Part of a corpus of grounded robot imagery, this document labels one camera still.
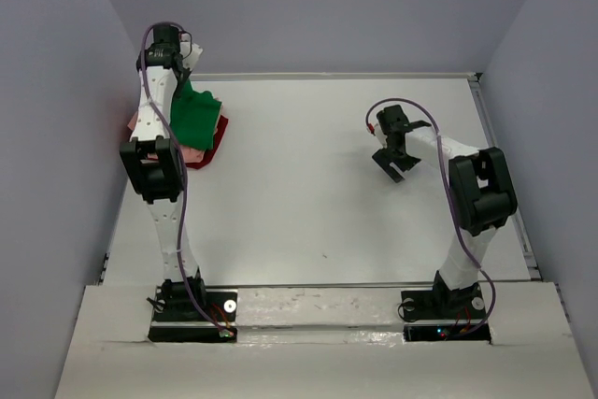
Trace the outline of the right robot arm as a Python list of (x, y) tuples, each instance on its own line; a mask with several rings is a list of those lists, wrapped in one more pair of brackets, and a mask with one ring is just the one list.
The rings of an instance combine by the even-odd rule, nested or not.
[(482, 297), (479, 282), (489, 278), (482, 262), (497, 231), (518, 209), (505, 155), (496, 147), (479, 149), (443, 136), (429, 111), (412, 121), (403, 110), (407, 103), (388, 98), (366, 112), (367, 129), (381, 144), (372, 158), (396, 183), (419, 163), (436, 168), (454, 234), (432, 288), (403, 292), (400, 316), (407, 323), (461, 316), (483, 323), (495, 302)]

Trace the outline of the green t shirt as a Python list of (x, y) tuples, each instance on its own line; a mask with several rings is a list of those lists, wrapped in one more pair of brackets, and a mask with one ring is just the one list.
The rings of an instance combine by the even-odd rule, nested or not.
[(196, 91), (187, 81), (171, 105), (170, 127), (178, 143), (195, 150), (211, 150), (222, 102), (211, 91)]

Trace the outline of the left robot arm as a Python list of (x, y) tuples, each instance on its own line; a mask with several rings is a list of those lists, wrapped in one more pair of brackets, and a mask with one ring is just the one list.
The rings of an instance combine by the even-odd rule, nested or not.
[(146, 203), (163, 258), (163, 281), (149, 299), (163, 322), (207, 321), (207, 295), (185, 229), (188, 173), (170, 125), (201, 49), (185, 39), (175, 22), (157, 22), (142, 36), (136, 69), (141, 85), (134, 130), (120, 156), (135, 193)]

